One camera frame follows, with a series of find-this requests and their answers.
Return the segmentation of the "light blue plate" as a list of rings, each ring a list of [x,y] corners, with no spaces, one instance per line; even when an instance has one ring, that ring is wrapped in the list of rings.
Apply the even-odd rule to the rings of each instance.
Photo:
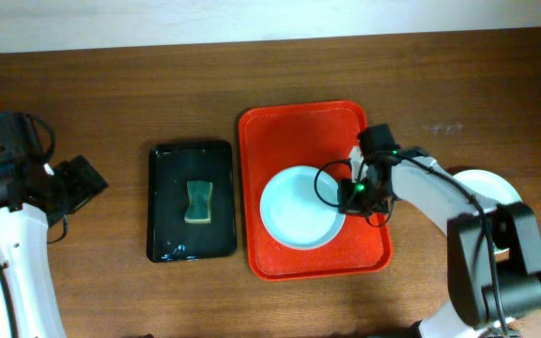
[[[337,210],[337,182],[310,166],[275,175],[260,198],[260,217],[270,236],[295,250],[320,248],[335,239],[346,216]]]

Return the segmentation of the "green yellow sponge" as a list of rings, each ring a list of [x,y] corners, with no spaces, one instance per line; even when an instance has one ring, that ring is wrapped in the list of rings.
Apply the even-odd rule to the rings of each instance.
[[[186,223],[210,223],[211,222],[211,196],[213,184],[203,180],[187,182],[189,205],[184,221]]]

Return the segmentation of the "black rectangular tray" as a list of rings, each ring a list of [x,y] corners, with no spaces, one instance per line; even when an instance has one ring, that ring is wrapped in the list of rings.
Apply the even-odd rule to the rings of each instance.
[[[211,222],[186,223],[187,182],[213,184]],[[225,140],[149,151],[147,257],[154,263],[225,257],[237,249],[232,147]]]

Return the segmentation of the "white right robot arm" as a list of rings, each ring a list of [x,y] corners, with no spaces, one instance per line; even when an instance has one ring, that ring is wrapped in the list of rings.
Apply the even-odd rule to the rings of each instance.
[[[509,323],[541,310],[541,236],[528,205],[473,190],[421,148],[355,146],[345,163],[340,212],[368,218],[405,201],[447,239],[449,299],[400,336],[514,337]]]

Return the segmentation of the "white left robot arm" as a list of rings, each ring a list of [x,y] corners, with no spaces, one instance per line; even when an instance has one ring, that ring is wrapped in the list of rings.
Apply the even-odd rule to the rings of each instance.
[[[63,337],[48,257],[50,229],[107,188],[82,155],[56,167],[0,163],[0,337]]]

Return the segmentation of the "light green plate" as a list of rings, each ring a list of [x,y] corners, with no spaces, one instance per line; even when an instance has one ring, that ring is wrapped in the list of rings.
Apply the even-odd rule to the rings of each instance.
[[[508,181],[486,170],[464,170],[454,174],[454,179],[484,197],[503,205],[522,201],[517,190]]]

